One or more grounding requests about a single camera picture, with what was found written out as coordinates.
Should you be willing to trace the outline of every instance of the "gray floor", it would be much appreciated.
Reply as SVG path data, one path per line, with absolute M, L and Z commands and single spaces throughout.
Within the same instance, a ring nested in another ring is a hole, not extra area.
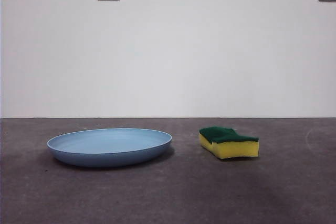
M 220 161 L 198 129 L 260 137 L 260 158 Z M 166 131 L 152 161 L 92 169 L 53 159 L 46 142 L 72 131 Z M 2 223 L 335 223 L 336 119 L 3 119 Z

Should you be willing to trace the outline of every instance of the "blue plate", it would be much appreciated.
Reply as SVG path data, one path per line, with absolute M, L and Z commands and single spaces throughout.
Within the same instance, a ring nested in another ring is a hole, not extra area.
M 114 167 L 140 163 L 162 154 L 172 136 L 148 129 L 100 129 L 72 132 L 47 143 L 54 157 L 70 165 Z

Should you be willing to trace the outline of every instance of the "white wall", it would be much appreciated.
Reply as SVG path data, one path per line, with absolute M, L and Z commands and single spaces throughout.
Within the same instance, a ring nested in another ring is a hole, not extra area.
M 336 116 L 336 3 L 1 5 L 3 118 Z

